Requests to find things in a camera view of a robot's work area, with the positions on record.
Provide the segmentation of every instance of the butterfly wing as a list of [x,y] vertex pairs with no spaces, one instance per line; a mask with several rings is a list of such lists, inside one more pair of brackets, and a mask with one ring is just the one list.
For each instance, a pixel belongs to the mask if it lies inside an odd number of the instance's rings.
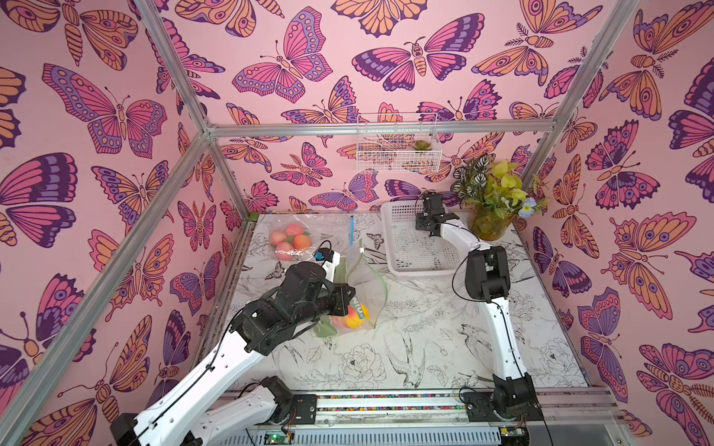
[[140,386],[149,374],[150,360],[146,357],[151,336],[151,316],[147,315],[134,328],[126,340],[114,371],[109,378],[109,384],[119,392],[131,392]]

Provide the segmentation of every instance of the wire basket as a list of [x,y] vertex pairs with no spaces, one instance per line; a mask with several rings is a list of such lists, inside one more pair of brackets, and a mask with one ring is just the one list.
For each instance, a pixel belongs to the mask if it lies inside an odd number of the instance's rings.
[[[407,130],[401,115],[414,115]],[[357,124],[357,171],[435,173],[441,160],[441,142],[435,121],[416,121],[419,113],[363,113]],[[382,123],[378,133],[370,130],[367,121]],[[394,122],[393,130],[389,123]]]
[[453,275],[462,259],[454,245],[442,237],[429,237],[429,232],[416,230],[416,211],[422,209],[419,200],[393,201],[380,208],[387,266],[396,277]]

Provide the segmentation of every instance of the pink butterfly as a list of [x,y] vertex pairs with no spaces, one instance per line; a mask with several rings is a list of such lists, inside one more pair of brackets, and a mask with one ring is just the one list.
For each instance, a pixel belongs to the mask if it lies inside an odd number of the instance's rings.
[[423,39],[420,37],[413,43],[405,43],[411,45],[411,51],[402,48],[371,49],[355,56],[352,65],[373,81],[379,82],[389,75],[382,84],[385,91],[395,91],[397,88],[411,90],[414,88],[415,69],[419,76],[426,76],[428,64],[434,77],[443,81],[450,72],[466,66],[466,57],[440,51],[468,53],[482,29],[483,14],[469,14],[439,29],[423,48],[418,43]]
[[44,64],[42,80],[62,97],[67,113],[89,122],[87,128],[97,153],[119,153],[122,140],[128,138],[134,155],[151,158],[151,137],[161,134],[161,124],[166,120],[164,106],[140,99],[126,111],[123,102],[114,108],[92,82],[57,65]]
[[331,177],[332,171],[325,167],[327,165],[327,160],[317,154],[315,151],[315,146],[305,142],[303,143],[303,166],[300,162],[300,158],[291,153],[290,157],[295,161],[295,164],[282,164],[286,169],[296,169],[293,171],[283,171],[274,173],[270,178],[278,181],[290,181],[292,184],[297,186],[305,184],[307,181],[308,186],[318,187],[324,176]]
[[[283,39],[283,53],[274,62],[261,62],[242,69],[233,79],[241,93],[252,91],[260,96],[276,93],[281,98],[295,103],[305,94],[305,86],[299,79],[305,76],[317,82],[332,73],[332,68],[319,51],[325,43],[320,31],[322,14],[307,6],[293,17]],[[278,41],[275,41],[278,52]]]
[[595,194],[595,203],[603,209],[613,209],[622,203],[634,209],[643,198],[652,198],[660,184],[649,175],[639,172],[623,171],[628,158],[625,155],[637,136],[639,121],[625,121],[621,127],[608,129],[604,142],[599,143],[586,160],[589,171],[602,171],[598,181],[607,180]]
[[177,205],[178,214],[183,218],[183,233],[190,238],[191,249],[195,251],[201,245],[208,249],[211,242],[209,236],[213,233],[213,219],[216,217],[216,205],[211,206],[208,213],[205,203],[199,212],[194,201],[193,213],[183,201],[179,201]]
[[243,190],[246,194],[246,202],[250,212],[265,212],[271,206],[277,206],[280,203],[278,197],[268,190],[268,184],[265,181],[259,181],[251,187],[251,194]]
[[232,206],[228,201],[221,201],[221,211],[226,216],[226,227],[228,230],[240,228],[243,224],[243,218],[235,206]]
[[371,203],[379,199],[377,192],[373,190],[377,184],[377,172],[368,169],[355,175],[349,186],[343,188],[342,191],[319,193],[309,201],[313,206],[337,207],[342,211],[354,211],[357,209],[357,200],[362,203]]
[[[223,73],[226,69],[201,56],[198,56],[196,54],[189,54],[191,51],[188,49],[186,42],[183,41],[183,38],[176,30],[176,25],[174,25],[171,20],[162,20],[164,21],[164,27],[166,28],[166,32],[169,33],[171,42],[174,44],[174,49],[176,50],[176,53],[181,59],[181,63],[183,64],[183,67],[186,70],[186,75],[188,76],[188,81],[193,87],[193,91],[195,91],[198,96],[220,99],[221,97],[215,91],[211,90],[209,87],[203,85],[202,83],[196,80],[200,79],[201,76],[198,75],[195,71],[203,71],[204,73]],[[149,38],[149,42],[151,42],[151,48],[154,50],[156,61],[159,63],[159,71],[156,74],[156,92],[163,93],[166,90],[166,87],[169,86],[169,84],[171,84],[171,89],[174,89],[174,80],[171,78],[169,70],[166,69],[166,63],[164,62],[164,58],[161,57],[159,50],[156,48],[154,40],[149,34],[149,30],[146,30],[146,35]],[[179,96],[178,91],[176,92],[176,109],[178,111],[178,114],[180,115],[181,111],[183,110],[183,99]]]

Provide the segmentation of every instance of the plastic bag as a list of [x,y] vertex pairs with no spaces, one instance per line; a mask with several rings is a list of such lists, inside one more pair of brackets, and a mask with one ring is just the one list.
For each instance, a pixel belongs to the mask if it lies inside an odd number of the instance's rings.
[[284,215],[271,221],[268,242],[278,260],[303,262],[313,259],[322,239],[316,216]]
[[344,267],[344,276],[341,268],[338,268],[335,282],[346,282],[355,288],[356,294],[350,300],[347,316],[323,316],[320,319],[314,328],[318,338],[374,329],[379,313],[387,301],[387,283],[367,262],[361,239],[347,250],[345,263],[343,265],[341,262],[341,266]]

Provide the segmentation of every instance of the butterfly antenna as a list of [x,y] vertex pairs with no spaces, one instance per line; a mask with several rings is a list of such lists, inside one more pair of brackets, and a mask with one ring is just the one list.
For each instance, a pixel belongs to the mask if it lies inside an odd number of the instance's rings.
[[6,338],[10,338],[10,339],[12,339],[12,340],[19,340],[19,341],[28,340],[28,339],[30,338],[30,328],[27,326],[27,319],[25,318],[25,316],[26,316],[25,312],[24,312],[24,311],[21,311],[21,312],[20,312],[20,317],[21,317],[22,320],[25,322],[25,333],[27,333],[24,339],[14,338],[14,337],[8,335],[7,333],[5,333],[2,329],[0,329],[0,335],[3,335],[3,336],[5,336]]

